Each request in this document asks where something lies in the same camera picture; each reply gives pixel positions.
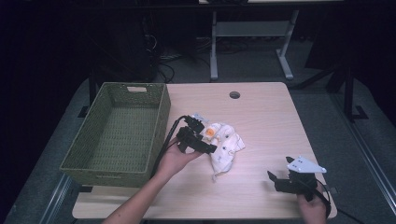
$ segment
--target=forearm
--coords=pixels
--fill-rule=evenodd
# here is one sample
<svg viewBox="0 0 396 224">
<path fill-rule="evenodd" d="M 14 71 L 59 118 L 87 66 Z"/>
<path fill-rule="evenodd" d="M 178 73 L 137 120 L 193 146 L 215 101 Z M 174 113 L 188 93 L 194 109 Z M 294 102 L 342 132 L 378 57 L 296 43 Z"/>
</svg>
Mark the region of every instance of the forearm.
<svg viewBox="0 0 396 224">
<path fill-rule="evenodd" d="M 139 223 L 169 178 L 155 175 L 132 198 L 115 210 L 103 223 Z"/>
</svg>

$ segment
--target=table leg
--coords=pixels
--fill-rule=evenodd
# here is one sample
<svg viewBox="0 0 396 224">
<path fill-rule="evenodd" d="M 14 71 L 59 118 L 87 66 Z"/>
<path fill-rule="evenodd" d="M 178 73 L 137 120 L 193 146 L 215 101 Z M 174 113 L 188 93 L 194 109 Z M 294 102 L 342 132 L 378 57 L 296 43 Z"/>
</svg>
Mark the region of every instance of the table leg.
<svg viewBox="0 0 396 224">
<path fill-rule="evenodd" d="M 212 50 L 210 52 L 210 79 L 217 80 L 218 75 L 218 59 L 216 58 L 216 11 L 213 12 L 212 21 Z"/>
<path fill-rule="evenodd" d="M 295 23 L 297 21 L 298 13 L 299 13 L 299 10 L 293 11 L 293 13 L 291 15 L 289 26 L 288 26 L 288 30 L 286 31 L 285 43 L 283 44 L 282 49 L 276 50 L 277 58 L 280 61 L 280 65 L 282 66 L 283 73 L 285 74 L 286 79 L 293 79 L 293 74 L 290 70 L 288 61 L 286 60 L 286 50 L 288 49 L 291 35 L 293 34 L 293 30 L 294 30 Z"/>
</svg>

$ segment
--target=wooden table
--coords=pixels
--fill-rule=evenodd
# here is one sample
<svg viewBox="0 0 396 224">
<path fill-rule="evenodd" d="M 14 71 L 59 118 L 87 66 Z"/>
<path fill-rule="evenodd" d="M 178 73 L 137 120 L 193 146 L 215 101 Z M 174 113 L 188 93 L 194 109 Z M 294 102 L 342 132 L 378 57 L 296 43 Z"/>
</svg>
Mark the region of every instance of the wooden table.
<svg viewBox="0 0 396 224">
<path fill-rule="evenodd" d="M 317 162 L 287 87 L 283 83 L 168 84 L 171 111 L 168 130 L 182 115 L 199 113 L 209 123 L 232 125 L 246 148 L 233 168 L 212 180 L 208 155 L 189 163 L 163 188 L 147 219 L 269 219 L 300 217 L 296 196 L 277 192 L 267 175 L 289 173 L 286 156 Z M 240 93 L 239 99 L 230 97 Z M 184 121 L 179 126 L 186 126 Z M 317 179 L 325 182 L 322 174 Z M 137 189 L 98 187 L 81 192 L 73 216 L 105 218 Z M 336 216 L 332 203 L 330 217 Z"/>
</svg>

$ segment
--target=hole in table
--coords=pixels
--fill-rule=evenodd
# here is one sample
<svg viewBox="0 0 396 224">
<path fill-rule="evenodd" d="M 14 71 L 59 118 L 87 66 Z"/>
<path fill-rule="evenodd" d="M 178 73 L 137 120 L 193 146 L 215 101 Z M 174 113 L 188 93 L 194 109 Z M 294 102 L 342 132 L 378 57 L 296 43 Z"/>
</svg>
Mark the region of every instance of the hole in table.
<svg viewBox="0 0 396 224">
<path fill-rule="evenodd" d="M 230 97 L 233 99 L 238 99 L 239 97 L 241 97 L 241 94 L 237 91 L 232 91 L 230 92 Z"/>
</svg>

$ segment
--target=basket handle hole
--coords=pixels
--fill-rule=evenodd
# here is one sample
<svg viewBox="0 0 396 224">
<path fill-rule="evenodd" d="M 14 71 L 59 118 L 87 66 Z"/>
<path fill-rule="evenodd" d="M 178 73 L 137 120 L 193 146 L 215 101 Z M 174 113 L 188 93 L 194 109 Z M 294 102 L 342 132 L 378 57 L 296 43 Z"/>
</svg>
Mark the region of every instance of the basket handle hole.
<svg viewBox="0 0 396 224">
<path fill-rule="evenodd" d="M 130 92 L 147 92 L 148 89 L 146 87 L 127 87 Z"/>
</svg>

